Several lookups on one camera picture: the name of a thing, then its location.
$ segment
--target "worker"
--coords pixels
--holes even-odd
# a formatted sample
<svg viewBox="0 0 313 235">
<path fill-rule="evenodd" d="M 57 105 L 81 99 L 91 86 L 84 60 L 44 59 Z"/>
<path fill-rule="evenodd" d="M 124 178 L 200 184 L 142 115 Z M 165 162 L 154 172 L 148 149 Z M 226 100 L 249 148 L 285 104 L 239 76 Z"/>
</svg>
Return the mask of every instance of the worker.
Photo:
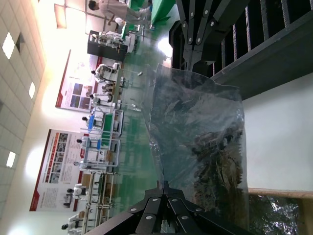
<svg viewBox="0 0 313 235">
<path fill-rule="evenodd" d="M 152 5 L 150 7 L 134 11 L 127 6 L 127 4 L 119 2 L 118 0 L 94 0 L 89 1 L 90 10 L 100 10 L 105 16 L 111 16 L 108 25 L 114 20 L 114 17 L 120 17 L 130 24 L 149 25 L 149 21 L 143 20 L 143 17 L 151 15 Z"/>
<path fill-rule="evenodd" d="M 97 83 L 114 83 L 110 80 L 111 74 L 116 74 L 116 70 L 111 66 L 101 64 L 96 70 L 92 70 L 91 73 L 94 75 L 94 79 Z"/>
<path fill-rule="evenodd" d="M 112 94 L 97 94 L 97 93 L 90 94 L 89 97 L 91 98 L 91 104 L 94 107 L 102 105 L 101 104 L 102 100 L 99 98 L 100 96 L 107 96 L 108 97 L 108 100 L 105 101 L 105 102 L 111 102 L 113 100 L 113 95 Z"/>
<path fill-rule="evenodd" d="M 79 214 L 76 214 L 68 219 L 67 224 L 62 225 L 62 230 L 67 230 L 68 235 L 80 235 L 81 230 L 81 224 L 79 223 L 81 219 L 79 219 Z"/>
<path fill-rule="evenodd" d="M 80 143 L 80 146 L 81 146 L 82 148 L 87 148 L 87 147 L 88 147 L 88 150 L 90 150 L 90 151 L 96 151 L 96 152 L 99 151 L 99 149 L 97 148 L 97 146 L 98 146 L 98 141 L 99 141 L 98 138 L 90 138 L 90 137 L 88 137 L 88 136 L 83 136 L 81 139 L 77 139 L 77 140 L 76 140 L 77 143 Z"/>
<path fill-rule="evenodd" d="M 74 199 L 80 199 L 80 196 L 86 196 L 88 193 L 86 187 L 83 186 L 82 184 L 75 184 L 74 189 L 69 188 L 67 189 L 67 192 L 68 193 L 71 192 L 73 194 Z"/>
<path fill-rule="evenodd" d="M 82 120 L 86 122 L 86 126 L 89 127 L 89 122 L 90 122 L 90 118 L 91 118 L 91 115 L 88 115 L 88 117 L 82 117 Z M 97 124 L 96 124 L 97 120 L 93 120 L 93 125 L 92 127 L 94 129 L 97 129 L 97 130 L 101 130 L 101 127 L 99 127 Z"/>
<path fill-rule="evenodd" d="M 126 24 L 126 21 L 123 20 L 123 19 L 120 18 L 120 17 L 117 17 L 117 18 L 115 19 L 115 22 L 116 22 L 119 26 L 124 26 L 124 25 Z"/>
</svg>

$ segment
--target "display poster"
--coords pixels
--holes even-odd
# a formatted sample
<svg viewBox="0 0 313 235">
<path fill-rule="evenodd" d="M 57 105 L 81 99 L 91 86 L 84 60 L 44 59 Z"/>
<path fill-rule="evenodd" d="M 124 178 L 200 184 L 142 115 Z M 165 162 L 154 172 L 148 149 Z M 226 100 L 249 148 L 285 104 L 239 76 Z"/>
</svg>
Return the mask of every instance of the display poster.
<svg viewBox="0 0 313 235">
<path fill-rule="evenodd" d="M 83 135 L 86 134 L 49 130 L 30 211 L 76 211 L 78 201 L 67 189 L 81 182 L 82 173 L 74 162 L 84 156 L 76 142 Z"/>
<path fill-rule="evenodd" d="M 55 107 L 89 112 L 89 95 L 101 89 L 91 71 L 101 63 L 102 57 L 70 50 Z"/>
</svg>

